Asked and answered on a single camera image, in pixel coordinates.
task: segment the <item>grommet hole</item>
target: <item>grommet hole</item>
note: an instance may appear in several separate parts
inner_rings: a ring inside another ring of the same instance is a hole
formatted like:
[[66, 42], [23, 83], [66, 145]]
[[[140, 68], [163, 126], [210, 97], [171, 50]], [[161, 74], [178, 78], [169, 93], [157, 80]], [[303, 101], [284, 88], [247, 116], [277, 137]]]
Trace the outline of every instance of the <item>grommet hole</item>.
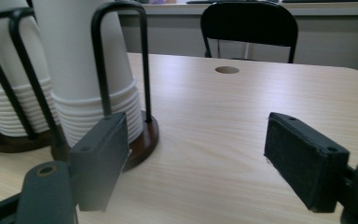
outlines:
[[235, 74], [235, 73], [239, 73], [240, 69], [231, 66], [220, 66], [220, 67], [216, 67], [214, 71], [223, 74]]

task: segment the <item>wooden table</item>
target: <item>wooden table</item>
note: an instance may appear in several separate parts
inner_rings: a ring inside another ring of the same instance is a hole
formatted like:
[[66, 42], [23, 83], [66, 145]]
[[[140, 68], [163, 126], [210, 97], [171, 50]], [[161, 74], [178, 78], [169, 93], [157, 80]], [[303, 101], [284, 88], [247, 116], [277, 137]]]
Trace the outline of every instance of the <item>wooden table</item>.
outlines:
[[[130, 60], [143, 92], [140, 55]], [[150, 70], [158, 147], [120, 177], [106, 213], [80, 212], [80, 223], [339, 223], [340, 205], [334, 214], [308, 211], [263, 152], [274, 111], [344, 146], [355, 167], [358, 71], [166, 55], [151, 55]], [[0, 153], [0, 201], [50, 160], [49, 148]]]

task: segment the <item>black chair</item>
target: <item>black chair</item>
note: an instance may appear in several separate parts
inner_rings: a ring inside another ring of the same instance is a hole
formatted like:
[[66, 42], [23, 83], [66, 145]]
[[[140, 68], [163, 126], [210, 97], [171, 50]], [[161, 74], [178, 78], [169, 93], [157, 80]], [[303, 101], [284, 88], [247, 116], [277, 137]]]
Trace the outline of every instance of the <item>black chair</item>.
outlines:
[[288, 62], [293, 63], [295, 58], [296, 20], [284, 7], [274, 3], [212, 4], [202, 13], [201, 31], [206, 47], [205, 57], [208, 58], [212, 58], [208, 38], [289, 47]]

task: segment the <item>metal rod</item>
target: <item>metal rod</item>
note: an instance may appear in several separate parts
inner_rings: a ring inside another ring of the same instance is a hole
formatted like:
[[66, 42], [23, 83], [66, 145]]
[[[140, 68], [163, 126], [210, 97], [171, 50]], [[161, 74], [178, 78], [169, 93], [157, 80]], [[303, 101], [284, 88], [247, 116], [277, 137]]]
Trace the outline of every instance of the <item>metal rod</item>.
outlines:
[[244, 59], [249, 59], [249, 48], [250, 48], [250, 44], [246, 43], [245, 56], [243, 57]]
[[[6, 11], [0, 11], [0, 19], [8, 18], [12, 12], [13, 12], [13, 9], [6, 10]], [[24, 130], [27, 132], [28, 138], [31, 140], [35, 139], [36, 133], [34, 132], [34, 129], [32, 128], [30, 121], [25, 116], [25, 113], [22, 110], [22, 107], [20, 105], [19, 100], [16, 97], [16, 94], [11, 89], [10, 83], [8, 82], [5, 72], [2, 69], [1, 65], [0, 65], [0, 83], [7, 95], [8, 100], [11, 102], [14, 110], [16, 111], [17, 116], [19, 117], [19, 120], [20, 120], [22, 126], [24, 127]]]
[[220, 51], [220, 40], [217, 40], [217, 57], [222, 58], [222, 53]]
[[150, 79], [149, 79], [149, 59], [147, 46], [147, 19], [145, 9], [141, 4], [133, 1], [111, 2], [101, 5], [94, 13], [91, 22], [91, 36], [94, 47], [95, 64], [97, 66], [98, 80], [100, 84], [100, 93], [103, 102], [103, 112], [107, 116], [110, 111], [109, 90], [106, 81], [106, 71], [103, 58], [103, 43], [101, 38], [101, 23], [103, 17], [113, 11], [135, 10], [139, 14], [141, 38], [142, 38], [142, 57], [144, 65], [144, 83], [145, 83], [145, 109], [146, 122], [152, 121], [151, 100], [150, 100]]
[[34, 10], [30, 7], [19, 8], [13, 11], [10, 16], [9, 22], [9, 31], [11, 39], [14, 43], [17, 53], [19, 54], [22, 66], [24, 67], [25, 73], [31, 83], [31, 86], [34, 90], [34, 95], [42, 109], [43, 115], [45, 116], [48, 127], [51, 131], [52, 137], [55, 140], [55, 144], [58, 146], [64, 144], [62, 135], [55, 123], [55, 120], [51, 114], [50, 108], [48, 107], [48, 102], [46, 101], [45, 94], [43, 93], [42, 88], [39, 85], [39, 81], [37, 79], [36, 73], [34, 71], [34, 67], [31, 63], [31, 60], [28, 56], [27, 50], [24, 46], [24, 43], [21, 39], [20, 34], [20, 21], [29, 16], [34, 15]]

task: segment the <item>white wall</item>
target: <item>white wall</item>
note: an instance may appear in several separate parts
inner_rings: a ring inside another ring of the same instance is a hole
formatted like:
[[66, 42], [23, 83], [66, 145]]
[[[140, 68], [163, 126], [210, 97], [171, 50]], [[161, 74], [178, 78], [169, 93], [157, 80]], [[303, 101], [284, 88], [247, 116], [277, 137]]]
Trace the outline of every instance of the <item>white wall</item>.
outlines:
[[[140, 52], [138, 19], [120, 16], [128, 51]], [[358, 70], [358, 16], [296, 16], [299, 34], [295, 63], [350, 67]], [[199, 15], [148, 16], [149, 53], [204, 55]], [[228, 45], [224, 57], [240, 57], [244, 45]], [[253, 59], [286, 62], [288, 50], [250, 48]]]

